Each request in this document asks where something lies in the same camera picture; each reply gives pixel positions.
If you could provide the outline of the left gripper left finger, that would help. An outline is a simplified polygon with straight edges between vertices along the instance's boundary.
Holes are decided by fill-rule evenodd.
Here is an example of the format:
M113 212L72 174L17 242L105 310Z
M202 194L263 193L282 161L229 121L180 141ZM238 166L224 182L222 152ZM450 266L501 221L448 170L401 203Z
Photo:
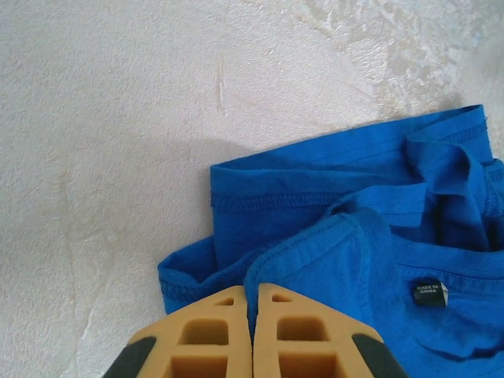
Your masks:
M104 376L251 377L244 288L219 291L137 331Z

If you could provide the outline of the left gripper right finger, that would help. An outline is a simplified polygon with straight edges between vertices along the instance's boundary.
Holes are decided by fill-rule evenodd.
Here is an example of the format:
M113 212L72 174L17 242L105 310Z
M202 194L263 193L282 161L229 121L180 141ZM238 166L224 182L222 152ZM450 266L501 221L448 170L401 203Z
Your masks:
M404 377L379 333L272 283L259 286L256 377Z

